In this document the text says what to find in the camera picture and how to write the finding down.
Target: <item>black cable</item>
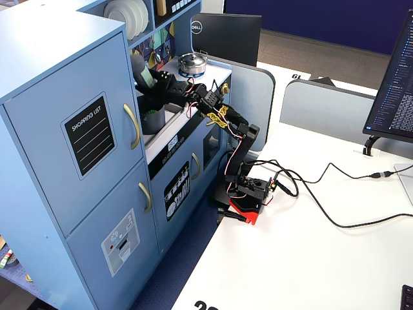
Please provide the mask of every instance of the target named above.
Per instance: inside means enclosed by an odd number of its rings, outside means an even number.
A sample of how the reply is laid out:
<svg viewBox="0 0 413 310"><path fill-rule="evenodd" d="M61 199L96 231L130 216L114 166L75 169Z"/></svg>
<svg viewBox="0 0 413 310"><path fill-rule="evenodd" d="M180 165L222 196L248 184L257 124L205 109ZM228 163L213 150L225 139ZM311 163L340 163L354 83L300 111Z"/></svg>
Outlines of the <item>black cable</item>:
<svg viewBox="0 0 413 310"><path fill-rule="evenodd" d="M215 86L217 87L217 91L218 91L218 93L219 93L219 94L221 94L221 92L219 91L219 88L218 88L217 81L216 81L215 79L214 79L214 81L212 82L211 91L214 89L214 84L215 84Z"/></svg>
<svg viewBox="0 0 413 310"><path fill-rule="evenodd" d="M410 218L413 218L413 214L399 213L399 214L392 215L392 216L389 216L389 217L387 217L387 218L382 218L381 220L377 220L377 221L373 221L373 222L367 222L367 223L361 223L361 224L354 224L354 225L341 225L341 224L338 224L338 223L336 223L336 222L327 214L327 212L326 212L326 211L324 210L324 208L321 206L321 204L320 204L320 202L318 201L318 199L316 198L316 196L314 196L313 192L310 190L310 187L308 187L306 181L305 181L298 173L296 173L295 171L290 170L290 169L281 169L280 171L278 171L278 173L280 173L280 172L285 172L285 173L290 172L290 173L295 174L295 175L299 178L299 180L300 180L301 182L303 182L305 188L306 188L307 191L310 193L311 197L312 197L312 198L314 199L314 201L317 203L318 207L321 209L321 211L322 211L323 214L327 217L327 219L328 219L332 224L334 224L335 226L337 226L337 227L339 227L339 228L350 229L350 228L356 228L356 227L363 227L363 226L375 225L375 224L379 224L379 223L383 223L383 222L392 220L392 219L394 219L394 218L399 218L399 217L401 217L401 216L408 216L408 217L410 217Z"/></svg>
<svg viewBox="0 0 413 310"><path fill-rule="evenodd" d="M264 165L266 163L271 163L274 164L275 166L279 167L280 169L284 169L277 160L251 160L251 161L244 161L245 165L253 165L253 166L261 166ZM286 186L284 186L283 184L281 184L279 181L277 181L277 177L278 177L278 172L276 173L276 175L274 176L274 181L275 184L286 194L288 194L291 197L298 197L299 195L299 189L298 189L298 184L297 184L297 179L295 179L289 172L286 172L285 174L290 178L290 180L292 181L292 183L294 184L294 187L296 188L296 193L294 194L292 191L290 191Z"/></svg>
<svg viewBox="0 0 413 310"><path fill-rule="evenodd" d="M259 166L259 165L264 165L264 164L266 164L266 163L272 163L272 162L274 162L274 161L275 161L276 163L278 163L277 160L254 160L254 161L249 161L249 162L247 162L246 164L247 164L247 165L251 165L251 163L252 163L252 165ZM409 169L413 168L413 165L411 165L411 166L409 166L409 167L407 167L407 168L404 168L404 169L401 169L401 170L385 171L385 172L376 172L376 173L373 173L373 174L369 174L368 176L351 176L351 175L349 175L348 173L346 173L346 172L344 172L343 170L341 170L341 169L340 169L339 167L337 167L336 165L334 165L333 163L328 163L326 169L324 170L324 172L322 173L322 175L319 177L319 179L318 179L317 181L306 181L306 180L304 180L305 183L308 183L308 184L317 184L318 182L320 182L321 179L324 177L325 173L327 172L327 170L328 170L328 168L329 168L330 166L333 166L333 167L336 168L339 172L341 172L342 174L344 174L345 176L347 176L347 177L349 177L350 179L353 179L353 180L360 180L360 179L364 179L364 178L373 178L373 179L388 178L389 176L392 176L392 175L395 174L395 173L400 173L400 172L403 172L403 171L406 171L406 170L409 170Z"/></svg>

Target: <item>white desk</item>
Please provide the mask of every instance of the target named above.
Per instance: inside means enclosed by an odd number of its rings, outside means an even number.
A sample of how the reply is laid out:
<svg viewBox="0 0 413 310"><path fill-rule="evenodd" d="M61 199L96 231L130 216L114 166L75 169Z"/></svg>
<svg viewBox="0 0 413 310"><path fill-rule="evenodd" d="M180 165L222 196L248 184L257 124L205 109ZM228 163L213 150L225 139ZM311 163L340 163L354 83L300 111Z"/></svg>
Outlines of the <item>white desk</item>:
<svg viewBox="0 0 413 310"><path fill-rule="evenodd" d="M412 162L384 152L366 158L354 152L361 148L279 123L260 159L277 159L307 180L318 179L330 161L353 176ZM265 180L274 173L254 167L250 175ZM397 175L350 180L332 169L310 188L340 224L413 212ZM298 199L276 191L255 226L225 218L173 310L198 309L198 300L218 310L399 309L402 285L413 285L413 219L338 229L299 189Z"/></svg>

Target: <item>blue wall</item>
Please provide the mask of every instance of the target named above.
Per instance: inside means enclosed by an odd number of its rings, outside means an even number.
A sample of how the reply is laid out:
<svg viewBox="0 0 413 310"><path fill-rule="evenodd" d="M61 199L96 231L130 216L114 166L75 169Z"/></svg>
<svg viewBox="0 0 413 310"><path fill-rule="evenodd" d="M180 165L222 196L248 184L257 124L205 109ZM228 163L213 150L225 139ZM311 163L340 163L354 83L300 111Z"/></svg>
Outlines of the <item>blue wall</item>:
<svg viewBox="0 0 413 310"><path fill-rule="evenodd" d="M263 16L263 28L391 54L413 1L227 0L227 13Z"/></svg>

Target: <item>gray partition panel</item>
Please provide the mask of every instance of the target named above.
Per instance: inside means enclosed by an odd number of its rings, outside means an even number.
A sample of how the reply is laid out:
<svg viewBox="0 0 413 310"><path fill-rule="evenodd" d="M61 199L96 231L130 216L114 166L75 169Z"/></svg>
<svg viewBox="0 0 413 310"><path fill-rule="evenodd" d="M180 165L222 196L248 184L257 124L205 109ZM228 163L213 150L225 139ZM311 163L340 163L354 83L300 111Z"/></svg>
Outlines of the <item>gray partition panel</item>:
<svg viewBox="0 0 413 310"><path fill-rule="evenodd" d="M276 87L274 76L261 68L213 56L209 58L231 66L231 106L250 124L259 127L257 140L251 150L261 151L267 142L270 126L272 100Z"/></svg>
<svg viewBox="0 0 413 310"><path fill-rule="evenodd" d="M364 145L369 135L363 127L373 101L373 96L295 80L285 90L280 122ZM413 158L410 143L381 138L374 148Z"/></svg>

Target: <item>dell logo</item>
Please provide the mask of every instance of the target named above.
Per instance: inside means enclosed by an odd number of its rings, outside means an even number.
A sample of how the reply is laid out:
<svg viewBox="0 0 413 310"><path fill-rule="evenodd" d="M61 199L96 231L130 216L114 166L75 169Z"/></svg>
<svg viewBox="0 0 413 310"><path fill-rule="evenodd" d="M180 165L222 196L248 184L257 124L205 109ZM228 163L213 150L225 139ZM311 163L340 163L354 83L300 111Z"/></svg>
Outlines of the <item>dell logo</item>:
<svg viewBox="0 0 413 310"><path fill-rule="evenodd" d="M202 24L199 21L192 22L192 33L200 34L202 32Z"/></svg>

